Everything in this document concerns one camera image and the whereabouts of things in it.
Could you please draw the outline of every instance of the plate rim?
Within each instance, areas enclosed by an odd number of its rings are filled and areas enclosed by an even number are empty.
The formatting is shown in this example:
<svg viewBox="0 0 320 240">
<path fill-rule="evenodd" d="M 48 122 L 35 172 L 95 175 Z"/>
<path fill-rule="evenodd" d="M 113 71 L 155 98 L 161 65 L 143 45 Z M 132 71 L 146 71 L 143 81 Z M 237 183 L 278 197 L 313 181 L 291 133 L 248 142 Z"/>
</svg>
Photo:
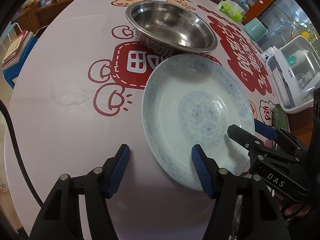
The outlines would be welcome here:
<svg viewBox="0 0 320 240">
<path fill-rule="evenodd" d="M 214 64 L 216 63 L 216 62 L 213 61 L 212 59 L 207 58 L 207 57 L 202 56 L 202 55 L 191 54 L 191 53 L 186 53 L 186 54 L 187 54 L 187 55 L 192 55 L 192 56 L 195 56 L 195 57 L 204 57 L 204 58 L 212 61 Z M 162 168 L 173 180 L 175 180 L 177 183 L 179 183 L 179 184 L 181 184 L 181 185 L 183 185 L 183 186 L 185 186 L 185 187 L 187 187 L 187 188 L 190 188 L 190 189 L 193 189 L 193 190 L 198 190 L 198 189 L 195 189 L 195 188 L 192 188 L 192 187 L 186 185 L 185 183 L 182 183 L 181 181 L 177 181 L 173 176 L 171 176 L 171 172 L 168 171 L 166 165 L 164 165 L 165 163 L 164 163 L 160 158 L 157 157 L 157 155 L 156 155 L 156 154 L 154 153 L 154 151 L 153 151 L 153 148 L 150 146 L 150 145 L 151 145 L 151 140 L 150 140 L 149 135 L 148 135 L 148 133 L 147 133 L 147 131 L 146 131 L 147 128 L 146 128 L 146 125 L 145 125 L 145 119 L 143 118 L 143 116 L 144 116 L 144 114 L 143 114 L 143 113 L 144 113 L 144 107 L 143 107 L 143 106 L 144 106 L 144 102 L 145 102 L 145 96 L 146 96 L 146 93 L 147 93 L 146 91 L 147 91 L 147 87 L 148 87 L 148 84 L 149 84 L 150 80 L 152 80 L 152 76 L 155 75 L 157 72 L 159 72 L 159 69 L 160 69 L 159 66 L 160 66 L 160 65 L 164 65 L 164 62 L 166 62 L 167 60 L 169 60 L 169 59 L 171 59 L 171 58 L 174 58 L 174 57 L 181 57 L 181 55 L 185 55 L 185 54 L 178 54 L 178 55 L 174 55 L 174 56 L 172 56 L 172 57 L 166 58 L 164 61 L 162 61 L 162 62 L 152 71 L 151 75 L 149 76 L 149 78 L 148 78 L 148 80 L 147 80 L 145 89 L 143 90 L 142 103 L 141 103 L 141 106 L 142 106 L 142 107 L 141 107 L 141 119 L 142 119 L 143 132 L 144 132 L 145 138 L 146 138 L 146 140 L 147 140 L 149 149 L 150 149 L 152 155 L 154 156 L 154 158 L 156 159 L 156 161 L 158 162 L 158 164 L 161 166 L 161 168 Z M 226 72 L 228 72 L 223 66 L 221 66 L 221 65 L 218 64 L 218 63 L 216 63 L 216 64 L 217 64 L 219 67 L 221 67 L 222 69 L 224 69 Z M 244 93 L 244 91 L 242 90 L 242 88 L 240 87 L 239 82 L 238 82 L 233 76 L 232 76 L 232 78 L 233 78 L 233 79 L 237 82 L 237 84 L 239 85 L 239 88 L 241 89 L 242 93 L 244 94 L 245 98 L 247 99 L 247 103 L 249 104 L 249 100 L 248 100 L 246 94 Z M 252 126 L 253 126 L 253 134 L 254 134 L 254 133 L 255 133 L 255 125 L 254 125 L 254 117 L 253 117 L 253 114 L 252 114 Z"/>
</svg>

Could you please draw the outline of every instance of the plastic storage box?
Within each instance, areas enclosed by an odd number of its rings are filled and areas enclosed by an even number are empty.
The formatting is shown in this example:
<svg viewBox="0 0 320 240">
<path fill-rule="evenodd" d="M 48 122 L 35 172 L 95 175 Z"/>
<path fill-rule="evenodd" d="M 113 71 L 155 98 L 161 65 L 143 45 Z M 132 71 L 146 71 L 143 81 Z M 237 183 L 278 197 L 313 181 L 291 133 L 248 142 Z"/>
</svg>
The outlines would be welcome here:
<svg viewBox="0 0 320 240">
<path fill-rule="evenodd" d="M 313 90 L 320 87 L 320 58 L 311 44 L 298 36 L 266 62 L 280 105 L 289 114 L 313 105 Z"/>
</svg>

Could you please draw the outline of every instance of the metal bowl rim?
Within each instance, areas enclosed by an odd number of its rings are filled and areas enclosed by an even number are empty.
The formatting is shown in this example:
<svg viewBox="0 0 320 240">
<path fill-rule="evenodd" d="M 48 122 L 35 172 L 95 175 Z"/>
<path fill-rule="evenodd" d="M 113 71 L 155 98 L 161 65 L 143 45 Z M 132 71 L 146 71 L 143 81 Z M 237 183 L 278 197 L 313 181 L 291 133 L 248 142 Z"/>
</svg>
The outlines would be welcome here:
<svg viewBox="0 0 320 240">
<path fill-rule="evenodd" d="M 146 29 L 142 28 L 135 20 L 134 18 L 132 17 L 132 11 L 133 9 L 135 9 L 135 7 L 137 7 L 138 5 L 140 4 L 143 4 L 143 3 L 163 3 L 163 4 L 170 4 L 170 6 L 174 6 L 174 7 L 177 7 L 179 9 L 182 9 L 182 10 L 185 10 L 184 8 L 180 7 L 180 6 L 177 6 L 175 4 L 172 4 L 172 3 L 167 3 L 167 2 L 162 2 L 162 1 L 141 1 L 141 2 L 137 2 L 137 3 L 134 3 L 132 5 L 130 5 L 126 12 L 125 12 L 125 16 L 127 18 L 127 20 L 136 28 L 138 29 L 138 31 L 140 31 L 141 33 L 143 33 L 144 35 L 146 35 L 148 38 L 150 38 L 151 40 L 155 41 L 155 42 L 159 42 L 159 43 L 162 43 L 164 45 L 169 45 L 171 47 L 174 47 L 176 49 L 180 49 L 180 50 L 183 50 L 183 51 L 187 51 L 187 52 L 211 52 L 213 50 L 215 50 L 218 46 L 218 40 L 217 40 L 217 36 L 215 35 L 214 31 L 212 30 L 212 28 L 204 21 L 202 20 L 198 15 L 190 12 L 190 11 L 187 11 L 188 13 L 191 13 L 193 16 L 197 17 L 209 30 L 210 30 L 210 33 L 212 34 L 213 36 L 213 44 L 207 48 L 192 48 L 192 47 L 187 47 L 187 46 L 182 46 L 180 44 L 176 44 L 176 43 L 171 43 L 167 40 L 163 40 L 163 39 L 160 39 L 159 37 L 155 37 L 153 36 L 153 34 L 149 31 L 147 31 Z"/>
</svg>

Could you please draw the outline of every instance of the green tissue box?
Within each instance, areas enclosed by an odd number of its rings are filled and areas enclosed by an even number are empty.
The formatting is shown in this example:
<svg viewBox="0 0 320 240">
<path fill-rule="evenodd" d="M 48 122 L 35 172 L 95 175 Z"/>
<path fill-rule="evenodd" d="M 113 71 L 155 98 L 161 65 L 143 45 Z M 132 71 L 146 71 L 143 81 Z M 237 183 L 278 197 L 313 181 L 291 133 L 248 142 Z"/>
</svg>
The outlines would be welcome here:
<svg viewBox="0 0 320 240">
<path fill-rule="evenodd" d="M 235 22 L 239 22 L 242 19 L 241 13 L 244 11 L 237 3 L 230 0 L 221 1 L 218 4 L 218 9 L 228 15 Z"/>
</svg>

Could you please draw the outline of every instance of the round table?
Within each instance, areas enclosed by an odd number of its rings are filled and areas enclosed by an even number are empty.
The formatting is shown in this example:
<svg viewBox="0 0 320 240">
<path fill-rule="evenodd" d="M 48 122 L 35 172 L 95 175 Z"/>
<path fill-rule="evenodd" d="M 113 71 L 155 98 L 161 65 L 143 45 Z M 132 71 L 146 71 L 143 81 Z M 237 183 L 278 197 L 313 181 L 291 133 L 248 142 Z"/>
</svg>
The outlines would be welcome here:
<svg viewBox="0 0 320 240">
<path fill-rule="evenodd" d="M 165 57 L 146 49 L 126 20 L 127 6 L 137 1 L 72 2 L 28 56 L 9 112 L 23 162 L 42 201 L 61 174 L 85 175 L 126 143 L 131 159 L 118 193 L 107 200 L 119 239 L 201 239 L 214 201 L 171 179 L 143 133 L 143 89 L 152 68 Z M 218 47 L 205 56 L 236 78 L 254 117 L 270 124 L 278 99 L 243 27 L 209 0 L 165 1 L 210 24 Z M 30 233 L 40 207 L 22 177 L 8 132 L 5 166 L 14 206 Z M 84 196 L 80 212 L 84 238 L 91 239 Z"/>
</svg>

